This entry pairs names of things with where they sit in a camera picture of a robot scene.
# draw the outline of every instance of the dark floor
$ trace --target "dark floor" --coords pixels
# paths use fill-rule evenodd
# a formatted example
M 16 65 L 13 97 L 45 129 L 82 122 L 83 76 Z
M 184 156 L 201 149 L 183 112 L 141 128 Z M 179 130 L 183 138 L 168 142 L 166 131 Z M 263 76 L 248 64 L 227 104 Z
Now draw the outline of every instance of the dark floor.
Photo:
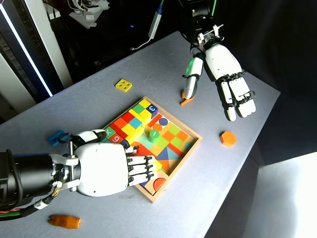
M 262 165 L 260 150 L 255 144 L 205 238 L 242 237 Z

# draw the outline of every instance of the white light strip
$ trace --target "white light strip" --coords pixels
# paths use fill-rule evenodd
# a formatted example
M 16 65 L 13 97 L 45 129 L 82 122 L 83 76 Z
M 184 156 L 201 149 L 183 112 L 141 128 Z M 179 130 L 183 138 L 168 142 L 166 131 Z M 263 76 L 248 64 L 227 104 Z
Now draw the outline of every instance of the white light strip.
M 43 86 L 45 87 L 46 91 L 48 92 L 49 96 L 50 96 L 50 97 L 53 96 L 53 94 L 51 93 L 50 89 L 48 88 L 46 82 L 44 81 L 43 77 L 41 76 L 41 74 L 40 74 L 38 68 L 35 66 L 35 64 L 34 64 L 32 58 L 31 58 L 29 52 L 28 52 L 27 49 L 25 48 L 25 46 L 24 46 L 24 44 L 23 44 L 23 42 L 22 42 L 22 40 L 21 40 L 19 34 L 17 33 L 16 29 L 14 28 L 14 26 L 13 26 L 13 24 L 12 24 L 12 22 L 11 22 L 9 16 L 8 16 L 8 14 L 6 13 L 6 11 L 5 11 L 5 9 L 4 9 L 4 7 L 3 7 L 2 4 L 0 4 L 0 10 L 1 10 L 2 14 L 4 15 L 4 17 L 5 17 L 6 21 L 7 21 L 7 23 L 9 24 L 9 26 L 10 26 L 12 32 L 14 33 L 16 39 L 18 40 L 18 42 L 19 42 L 19 44 L 20 44 L 20 46 L 21 46 L 21 48 L 22 48 L 24 54 L 25 54 L 26 57 L 28 58 L 28 60 L 29 60 L 29 62 L 31 63 L 31 65 L 32 65 L 32 67 L 33 67 L 33 69 L 34 69 L 34 71 L 36 72 L 37 76 L 39 77 L 39 79 L 40 79 L 40 81 L 42 82 Z

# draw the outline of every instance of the puzzle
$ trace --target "puzzle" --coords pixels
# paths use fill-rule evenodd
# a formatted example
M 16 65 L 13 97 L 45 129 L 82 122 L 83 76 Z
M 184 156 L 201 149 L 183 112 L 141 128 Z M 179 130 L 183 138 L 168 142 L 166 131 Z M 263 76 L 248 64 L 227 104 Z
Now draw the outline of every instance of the puzzle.
M 139 146 L 137 154 L 154 155 L 158 178 L 136 185 L 154 202 L 188 159 L 202 137 L 147 97 L 105 127 L 103 142 Z

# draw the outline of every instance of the orange hexagonal block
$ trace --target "orange hexagonal block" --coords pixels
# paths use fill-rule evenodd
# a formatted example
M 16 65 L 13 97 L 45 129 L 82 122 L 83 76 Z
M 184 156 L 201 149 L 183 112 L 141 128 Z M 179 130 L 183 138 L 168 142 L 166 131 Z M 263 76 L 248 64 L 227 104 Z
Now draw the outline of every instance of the orange hexagonal block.
M 221 134 L 220 140 L 223 145 L 228 147 L 233 146 L 237 142 L 236 136 L 230 131 L 225 131 Z

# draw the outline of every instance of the table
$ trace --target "table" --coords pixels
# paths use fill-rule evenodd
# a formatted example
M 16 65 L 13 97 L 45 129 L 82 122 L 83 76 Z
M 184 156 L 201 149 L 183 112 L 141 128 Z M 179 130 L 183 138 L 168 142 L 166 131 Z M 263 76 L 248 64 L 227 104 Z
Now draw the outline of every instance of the table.
M 256 113 L 235 122 L 226 120 L 217 89 L 205 72 L 194 101 L 179 106 L 181 75 L 191 59 L 189 43 L 175 32 L 101 70 L 0 125 L 0 151 L 14 153 L 67 152 L 52 147 L 57 130 L 73 134 L 102 128 L 143 96 L 148 96 L 203 136 L 203 140 L 162 196 L 151 204 L 135 188 L 99 198 L 63 191 L 42 211 L 0 223 L 1 237 L 186 238 L 203 237 L 245 162 L 279 92 L 250 74 L 245 79 L 256 92 Z M 134 86 L 116 90 L 125 78 Z M 219 134 L 232 131 L 237 144 L 222 146 Z M 82 218 L 78 230 L 51 226 L 52 214 Z

